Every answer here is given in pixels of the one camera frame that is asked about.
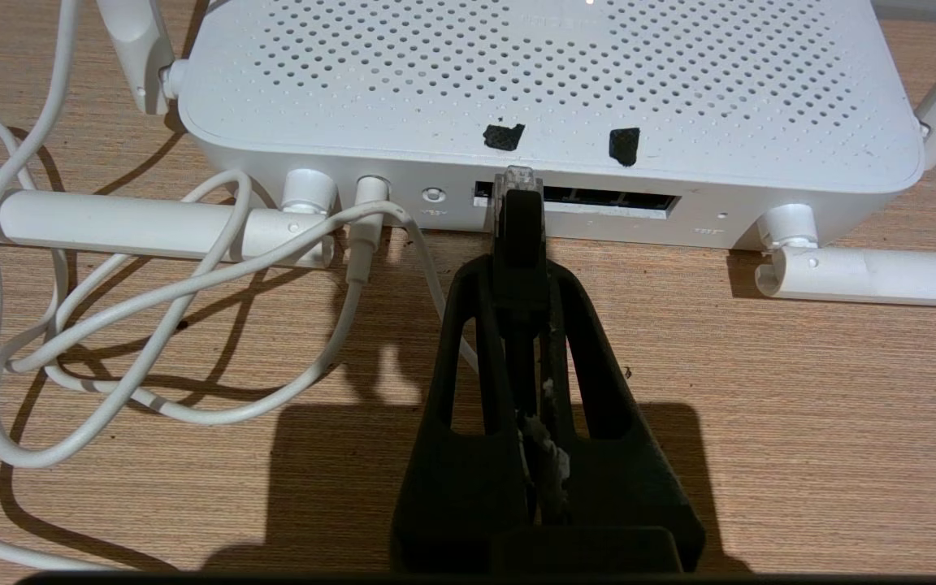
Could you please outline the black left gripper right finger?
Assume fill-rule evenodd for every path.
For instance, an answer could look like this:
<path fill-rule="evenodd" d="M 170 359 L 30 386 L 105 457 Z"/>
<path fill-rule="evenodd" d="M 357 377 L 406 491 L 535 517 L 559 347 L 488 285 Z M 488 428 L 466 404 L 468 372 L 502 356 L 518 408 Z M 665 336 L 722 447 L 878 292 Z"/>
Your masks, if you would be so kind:
<path fill-rule="evenodd" d="M 550 262 L 539 417 L 556 448 L 557 521 L 660 527 L 703 537 L 703 523 L 632 396 L 579 278 Z"/>

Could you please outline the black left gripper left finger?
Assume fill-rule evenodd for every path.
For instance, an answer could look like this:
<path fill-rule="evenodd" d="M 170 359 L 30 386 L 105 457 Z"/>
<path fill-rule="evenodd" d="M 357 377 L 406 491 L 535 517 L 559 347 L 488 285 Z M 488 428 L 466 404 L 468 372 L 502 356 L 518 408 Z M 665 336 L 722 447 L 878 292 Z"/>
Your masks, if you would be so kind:
<path fill-rule="evenodd" d="M 508 362 L 492 292 L 492 260 L 454 275 L 418 435 L 406 467 L 394 529 L 428 537 L 487 537 L 532 519 Z M 463 329 L 475 322 L 484 433 L 452 427 Z"/>

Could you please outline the white router with antennas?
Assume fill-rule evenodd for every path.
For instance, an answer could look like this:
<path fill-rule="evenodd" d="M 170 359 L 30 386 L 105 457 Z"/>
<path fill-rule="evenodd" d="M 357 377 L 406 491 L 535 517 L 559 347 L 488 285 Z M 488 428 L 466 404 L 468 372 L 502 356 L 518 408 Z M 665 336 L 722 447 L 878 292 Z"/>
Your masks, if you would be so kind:
<path fill-rule="evenodd" d="M 898 0 L 218 0 L 172 55 L 157 0 L 97 0 L 138 107 L 170 104 L 259 197 L 230 262 L 374 177 L 422 228 L 487 231 L 495 175 L 542 181 L 547 233 L 772 254 L 767 297 L 936 305 L 936 253 L 835 249 L 936 166 Z M 524 124 L 514 152 L 489 124 Z M 634 167 L 609 130 L 639 127 Z"/>

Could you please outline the small black tape mark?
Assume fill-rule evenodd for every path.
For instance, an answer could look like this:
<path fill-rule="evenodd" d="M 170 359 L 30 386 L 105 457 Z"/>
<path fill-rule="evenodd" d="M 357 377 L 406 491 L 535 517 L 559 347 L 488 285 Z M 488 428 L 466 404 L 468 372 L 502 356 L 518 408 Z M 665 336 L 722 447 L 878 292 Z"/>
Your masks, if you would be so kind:
<path fill-rule="evenodd" d="M 514 126 L 501 126 L 497 125 L 497 123 L 490 123 L 483 130 L 483 143 L 489 149 L 514 152 L 518 148 L 524 132 L 524 123 L 516 123 Z"/>
<path fill-rule="evenodd" d="M 640 145 L 639 127 L 609 130 L 608 156 L 622 167 L 631 169 L 638 162 Z"/>

